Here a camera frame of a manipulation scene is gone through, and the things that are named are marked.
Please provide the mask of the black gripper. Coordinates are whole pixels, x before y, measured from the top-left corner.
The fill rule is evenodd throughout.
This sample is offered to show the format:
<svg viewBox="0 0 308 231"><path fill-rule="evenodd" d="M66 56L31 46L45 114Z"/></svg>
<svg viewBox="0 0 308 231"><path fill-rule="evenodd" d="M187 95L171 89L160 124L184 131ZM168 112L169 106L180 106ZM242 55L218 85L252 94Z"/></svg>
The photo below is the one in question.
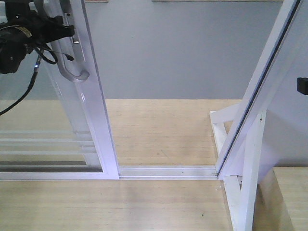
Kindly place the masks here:
<svg viewBox="0 0 308 231"><path fill-rule="evenodd" d="M22 44L49 43L75 34L74 26L63 25L63 17L41 16L38 12L21 9L14 12L14 41Z"/></svg>

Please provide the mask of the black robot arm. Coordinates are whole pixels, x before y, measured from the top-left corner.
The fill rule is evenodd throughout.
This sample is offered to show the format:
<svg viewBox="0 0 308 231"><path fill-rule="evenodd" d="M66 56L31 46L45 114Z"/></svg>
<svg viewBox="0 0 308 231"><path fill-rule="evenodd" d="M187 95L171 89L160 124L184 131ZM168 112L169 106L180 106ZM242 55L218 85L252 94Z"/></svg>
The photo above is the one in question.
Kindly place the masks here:
<svg viewBox="0 0 308 231"><path fill-rule="evenodd" d="M41 0L4 0L7 22L0 24L0 72L15 73L27 54L36 51L50 64L58 58L47 44L71 37L74 26L65 26L63 17L48 16Z"/></svg>

